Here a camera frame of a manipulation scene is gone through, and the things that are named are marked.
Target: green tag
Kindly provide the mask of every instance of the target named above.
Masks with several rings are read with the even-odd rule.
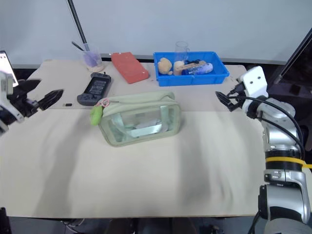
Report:
[[[90,123],[91,125],[98,125],[101,122],[101,118],[103,115],[103,107],[102,106],[94,106],[90,112]]]

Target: red sponge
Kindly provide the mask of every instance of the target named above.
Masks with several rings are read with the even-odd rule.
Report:
[[[113,53],[112,62],[129,84],[147,79],[148,71],[131,52]]]

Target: yellow band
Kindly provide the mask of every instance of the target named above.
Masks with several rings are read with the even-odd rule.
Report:
[[[302,167],[304,168],[312,168],[312,164],[306,164],[305,161],[298,159],[298,158],[294,158],[294,157],[268,157],[265,159],[265,162],[295,162],[295,163],[299,163],[302,165]]]

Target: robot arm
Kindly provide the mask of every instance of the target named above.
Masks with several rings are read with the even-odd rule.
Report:
[[[227,95],[221,92],[216,95],[230,111],[241,108],[248,117],[261,121],[264,128],[264,181],[268,184],[260,186],[258,216],[268,220],[265,233],[312,233],[306,225],[310,202],[301,164],[304,159],[302,133],[293,119],[295,109],[288,103],[268,98],[260,66],[242,75],[238,82]]]
[[[63,90],[54,90],[45,95],[40,101],[27,98],[27,93],[35,89],[40,80],[26,80],[13,88],[13,80],[6,73],[0,71],[0,136],[9,130],[8,125],[17,121],[23,122],[37,109],[47,109],[56,103],[63,94]]]

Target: black pole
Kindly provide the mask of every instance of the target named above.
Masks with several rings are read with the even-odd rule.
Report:
[[[78,29],[78,32],[80,34],[80,37],[81,37],[81,40],[82,40],[82,43],[86,44],[87,43],[87,40],[86,40],[86,37],[84,36],[84,33],[83,33],[83,30],[82,30],[82,27],[81,27],[81,24],[79,22],[79,18],[78,18],[78,15],[77,15],[77,12],[75,10],[75,6],[74,6],[74,3],[73,3],[73,0],[67,0],[68,1],[68,5],[69,5],[69,8],[70,10],[72,11],[72,15],[74,17],[74,21],[76,23],[76,26],[77,26],[77,29]]]

